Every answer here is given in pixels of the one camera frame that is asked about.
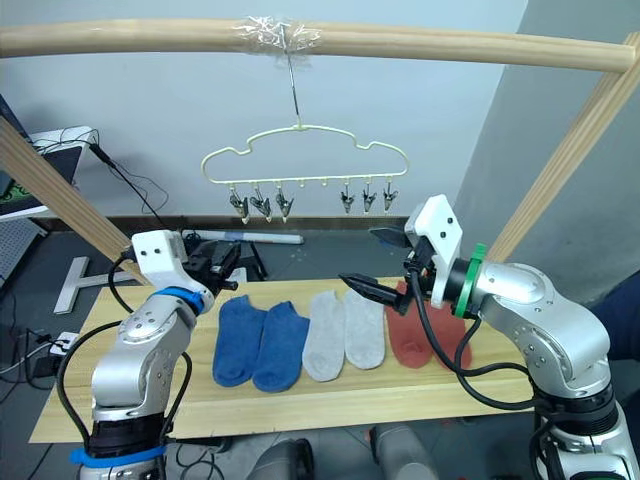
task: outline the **metal stand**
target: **metal stand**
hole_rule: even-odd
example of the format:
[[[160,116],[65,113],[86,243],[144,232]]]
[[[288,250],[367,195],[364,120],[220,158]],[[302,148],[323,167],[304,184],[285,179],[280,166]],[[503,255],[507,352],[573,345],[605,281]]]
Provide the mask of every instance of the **metal stand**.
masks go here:
[[[61,315],[69,313],[73,310],[73,305],[78,296],[78,291],[84,287],[95,287],[96,285],[107,284],[107,274],[95,275],[93,277],[83,277],[84,272],[89,265],[89,257],[76,257],[71,262],[71,267],[67,272],[67,278],[64,279],[62,290],[58,296],[58,301],[53,309],[53,313]],[[129,272],[116,272],[114,282],[124,282],[127,280],[135,280]]]

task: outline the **gray wall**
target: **gray wall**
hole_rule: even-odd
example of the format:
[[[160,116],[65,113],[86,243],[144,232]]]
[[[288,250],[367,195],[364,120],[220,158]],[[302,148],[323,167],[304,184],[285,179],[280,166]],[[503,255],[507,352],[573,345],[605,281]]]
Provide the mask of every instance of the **gray wall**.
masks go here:
[[[635,1],[531,0],[521,33],[621,43]],[[491,244],[554,151],[599,74],[508,67],[456,201],[468,255]],[[640,91],[511,257],[588,301],[640,268]]]
[[[317,21],[421,25],[515,32],[526,0],[399,0],[269,2],[182,0],[0,0],[2,25],[106,18],[275,15]],[[412,160],[399,179],[393,214],[408,215],[425,195],[455,198],[496,91],[502,65],[349,57],[310,57],[296,71],[303,121],[353,131],[361,142],[403,148]],[[257,132],[295,123],[289,73],[272,57],[210,53],[60,55],[2,61],[3,95],[28,131],[89,125],[104,149],[131,172],[155,179],[171,195],[163,214],[235,215],[226,187],[200,174],[206,154],[242,148]],[[224,179],[383,173],[402,169],[399,157],[355,150],[348,139],[299,133],[270,137],[255,154],[227,153],[212,161]],[[76,183],[102,213],[136,215],[140,201],[103,165],[85,162]],[[144,185],[158,205],[162,196]],[[354,182],[355,214],[362,181]],[[292,216],[343,215],[339,191],[285,186],[296,197]],[[372,213],[382,212],[383,184]],[[247,187],[239,188],[250,194]],[[271,197],[275,188],[263,193]]]

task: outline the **wooden dowel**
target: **wooden dowel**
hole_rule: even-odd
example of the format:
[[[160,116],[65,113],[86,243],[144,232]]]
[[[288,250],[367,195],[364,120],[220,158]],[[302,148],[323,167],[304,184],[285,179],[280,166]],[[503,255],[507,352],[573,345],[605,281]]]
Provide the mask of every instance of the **wooden dowel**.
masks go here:
[[[626,44],[640,50],[640,33]],[[640,58],[624,74],[607,73],[596,85],[569,132],[553,153],[491,247],[488,259],[504,262],[589,154],[640,83]]]
[[[110,260],[131,245],[4,118],[0,118],[0,167]],[[127,262],[122,268],[146,283],[136,264]]]
[[[243,20],[103,20],[0,29],[0,56],[99,52],[246,52]],[[617,45],[535,35],[305,22],[319,29],[308,53],[354,57],[453,60],[625,72],[635,50]]]

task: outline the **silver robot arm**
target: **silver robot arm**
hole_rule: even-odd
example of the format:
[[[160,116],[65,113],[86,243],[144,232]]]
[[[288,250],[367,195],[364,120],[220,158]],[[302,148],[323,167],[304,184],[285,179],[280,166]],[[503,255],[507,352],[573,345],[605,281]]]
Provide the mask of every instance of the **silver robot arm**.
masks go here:
[[[176,362],[189,345],[196,317],[211,309],[221,289],[237,288],[226,278],[239,246],[213,268],[210,259],[188,259],[176,232],[140,233],[132,244],[140,271],[156,292],[118,326],[114,346],[94,370],[93,430],[87,450],[75,456],[83,480],[164,478],[158,460],[171,428],[164,412]]]
[[[540,397],[553,408],[581,410],[564,421],[560,413],[549,432],[564,478],[607,472],[619,477],[599,478],[640,479],[624,413],[613,398],[609,337],[600,321],[560,295],[542,272],[520,264],[483,263],[471,301],[478,316],[520,350]],[[553,414],[545,411],[543,421]],[[548,478],[546,465],[537,463]]]
[[[522,404],[534,404],[540,420],[532,437],[536,478],[640,480],[610,383],[609,337],[589,310],[560,295],[533,267],[482,262],[478,252],[470,261],[461,259],[462,229],[444,195],[418,206],[404,231],[373,233],[411,247],[405,260],[407,280],[419,282],[415,290],[431,299],[432,306],[443,308],[449,302],[457,316],[486,321],[522,353],[534,390],[533,402]],[[400,313],[414,298],[412,289],[401,294],[360,274],[341,278],[361,295]],[[429,329],[428,318],[422,321]],[[461,379],[465,373],[456,367]]]

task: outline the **desk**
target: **desk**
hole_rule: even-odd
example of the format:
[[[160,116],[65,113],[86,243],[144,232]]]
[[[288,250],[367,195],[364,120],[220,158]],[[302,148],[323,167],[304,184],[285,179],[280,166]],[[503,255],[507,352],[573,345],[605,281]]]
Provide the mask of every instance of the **desk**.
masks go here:
[[[397,279],[381,283],[395,286]],[[327,383],[313,381],[303,370],[288,391],[268,394],[251,381],[234,388],[214,383],[211,364],[220,306],[232,296],[249,294],[251,303],[268,309],[291,300],[301,315],[309,314],[311,298],[324,290],[342,295],[347,287],[340,280],[261,282],[241,284],[237,292],[223,291],[212,311],[198,319],[188,352],[193,359],[193,376],[182,400],[172,433],[177,438],[241,435],[285,430],[302,430],[339,425],[418,420],[455,416],[504,413],[486,407],[467,395],[455,376],[435,359],[414,370],[395,359],[387,336],[384,363],[374,370],[358,370],[345,360],[340,377]],[[131,306],[144,302],[149,287],[120,288]],[[124,318],[125,312],[103,289],[85,322],[83,332]],[[72,404],[91,425],[91,373],[98,359],[114,341],[114,331],[99,334],[74,357],[65,384]],[[471,343],[473,366],[497,361],[521,362],[516,348],[500,333],[483,325]],[[178,361],[172,385],[175,395],[184,374]],[[493,372],[472,382],[483,393],[504,401],[530,398],[529,382],[514,371]],[[53,392],[38,420],[31,442],[76,442],[78,432]]]

